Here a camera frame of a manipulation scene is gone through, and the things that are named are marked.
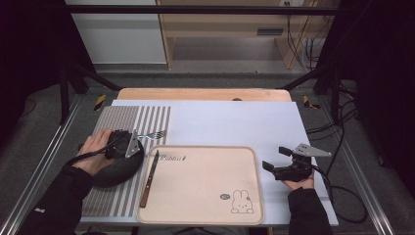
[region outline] knife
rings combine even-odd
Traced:
[[[145,208],[147,205],[147,199],[149,198],[150,188],[152,187],[153,177],[155,176],[156,166],[159,162],[159,150],[156,151],[155,158],[153,159],[152,168],[150,169],[149,178],[147,179],[146,188],[144,189],[143,196],[140,201],[140,208]]]

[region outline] gripper camera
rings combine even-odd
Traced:
[[[294,150],[280,147],[279,153],[288,157],[292,156],[293,163],[288,166],[275,167],[273,164],[262,161],[262,168],[271,172],[275,176],[275,180],[291,180],[295,182],[308,178],[312,173],[313,165],[311,164],[311,157],[332,156],[329,152],[302,143]]]

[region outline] black sleeve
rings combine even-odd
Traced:
[[[290,234],[333,234],[329,218],[314,189],[299,188],[288,196],[291,220]]]
[[[82,200],[91,188],[91,175],[65,165],[29,212],[18,235],[72,235],[81,218]]]

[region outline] grid pattern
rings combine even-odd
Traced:
[[[94,132],[102,128],[122,129],[138,134],[167,130],[171,107],[110,106],[103,109]],[[155,145],[164,145],[166,136],[158,140],[142,139],[145,153]],[[112,188],[93,188],[83,203],[82,216],[131,217],[140,199],[142,167],[124,183]]]

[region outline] aluminum rail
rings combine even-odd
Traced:
[[[357,8],[261,7],[261,6],[137,6],[137,5],[43,5],[43,10],[74,14],[205,14],[205,15],[298,15],[337,16],[357,13]]]
[[[326,116],[328,118],[331,118],[331,114],[329,111],[330,105],[328,104],[328,101],[322,99],[321,97],[319,97],[318,99],[320,101],[320,104],[322,104],[322,108],[324,113],[326,113]],[[340,141],[341,133],[336,132],[336,137]],[[348,170],[350,171],[350,175],[353,178],[356,188],[360,193],[360,197],[364,205],[366,206],[366,209],[369,212],[369,215],[372,218],[373,224],[375,225],[376,230],[378,230],[379,235],[393,235],[394,231],[388,220],[388,217],[382,209],[382,206],[378,201],[375,192],[370,186],[370,183],[367,180],[366,175],[361,169],[346,139],[344,139],[344,142],[342,144],[342,153],[344,154],[345,162]]]
[[[64,138],[70,128],[70,125],[72,124],[72,121],[74,120],[76,113],[79,110],[79,106],[82,100],[83,96],[81,95],[75,95],[75,97],[73,98],[70,107],[69,118],[64,124],[60,125],[57,131],[55,132],[55,136],[53,137],[48,148],[43,154],[42,159],[40,160],[35,172],[31,176],[26,187],[24,188],[15,207],[12,209],[12,212],[9,214],[7,219],[0,227],[1,235],[13,235],[17,232],[18,227],[21,225],[21,222],[23,221],[26,212],[29,210],[35,193],[40,187],[40,183],[45,177],[45,174],[52,160],[55,159],[55,156],[59,151],[62,142],[64,141]]]

